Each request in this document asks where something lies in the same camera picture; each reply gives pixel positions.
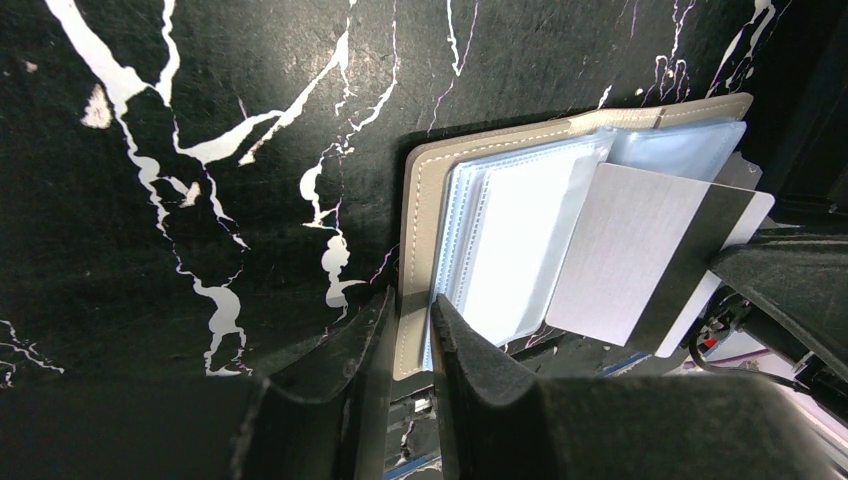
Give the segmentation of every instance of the card holder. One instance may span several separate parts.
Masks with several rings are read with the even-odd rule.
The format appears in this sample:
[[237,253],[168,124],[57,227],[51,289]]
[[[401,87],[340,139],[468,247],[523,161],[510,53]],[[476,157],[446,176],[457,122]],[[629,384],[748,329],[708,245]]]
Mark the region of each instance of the card holder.
[[610,147],[610,163],[712,181],[744,132],[745,123],[730,118],[657,130],[604,128],[457,165],[449,177],[431,302],[444,293],[496,346],[533,333],[544,320],[595,168]]
[[443,201],[451,169],[462,162],[575,138],[610,126],[647,130],[714,118],[742,119],[753,97],[738,93],[666,107],[605,109],[534,125],[422,145],[409,156],[404,182],[400,243],[400,320],[393,376],[422,368],[426,313],[441,238]]

